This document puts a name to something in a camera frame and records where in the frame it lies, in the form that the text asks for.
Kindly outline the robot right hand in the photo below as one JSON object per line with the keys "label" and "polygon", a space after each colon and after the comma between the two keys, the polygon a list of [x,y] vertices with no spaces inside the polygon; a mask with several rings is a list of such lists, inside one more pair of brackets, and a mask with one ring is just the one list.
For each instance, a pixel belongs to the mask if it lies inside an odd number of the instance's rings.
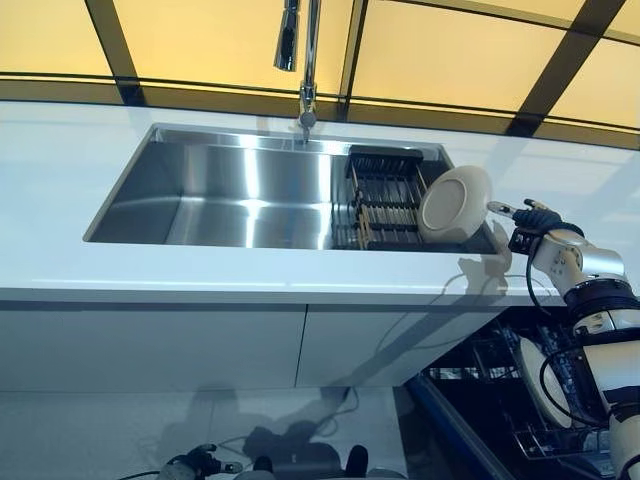
{"label": "robot right hand", "polygon": [[562,222],[561,216],[543,203],[525,199],[525,208],[519,209],[499,201],[490,201],[490,212],[511,219],[518,228],[546,232]]}

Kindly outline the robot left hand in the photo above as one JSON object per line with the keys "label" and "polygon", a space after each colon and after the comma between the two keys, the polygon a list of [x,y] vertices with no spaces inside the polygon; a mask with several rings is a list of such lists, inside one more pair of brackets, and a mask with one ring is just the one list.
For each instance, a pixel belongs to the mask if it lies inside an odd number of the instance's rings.
{"label": "robot left hand", "polygon": [[172,458],[168,465],[181,465],[187,468],[194,479],[206,479],[217,474],[239,474],[244,467],[239,462],[226,462],[215,458],[218,447],[215,444],[201,444],[186,454]]}

